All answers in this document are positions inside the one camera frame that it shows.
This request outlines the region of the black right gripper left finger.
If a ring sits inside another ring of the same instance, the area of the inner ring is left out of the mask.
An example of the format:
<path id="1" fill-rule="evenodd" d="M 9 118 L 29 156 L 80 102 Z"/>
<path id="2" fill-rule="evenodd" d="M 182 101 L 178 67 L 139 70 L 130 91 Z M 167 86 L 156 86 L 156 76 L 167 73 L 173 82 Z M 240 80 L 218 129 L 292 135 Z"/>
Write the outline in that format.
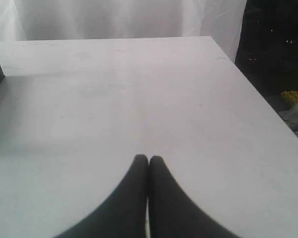
<path id="1" fill-rule="evenodd" d="M 149 162 L 136 155 L 118 186 L 86 218 L 59 238 L 145 238 Z"/>

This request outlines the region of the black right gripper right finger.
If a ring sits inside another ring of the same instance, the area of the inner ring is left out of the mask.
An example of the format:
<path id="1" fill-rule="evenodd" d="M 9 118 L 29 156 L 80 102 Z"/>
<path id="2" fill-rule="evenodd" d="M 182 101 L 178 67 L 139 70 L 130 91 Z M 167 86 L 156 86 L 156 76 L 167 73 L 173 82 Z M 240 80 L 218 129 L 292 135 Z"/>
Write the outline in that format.
<path id="1" fill-rule="evenodd" d="M 236 238 L 182 190 L 162 157 L 149 162 L 149 227 L 152 238 Z"/>

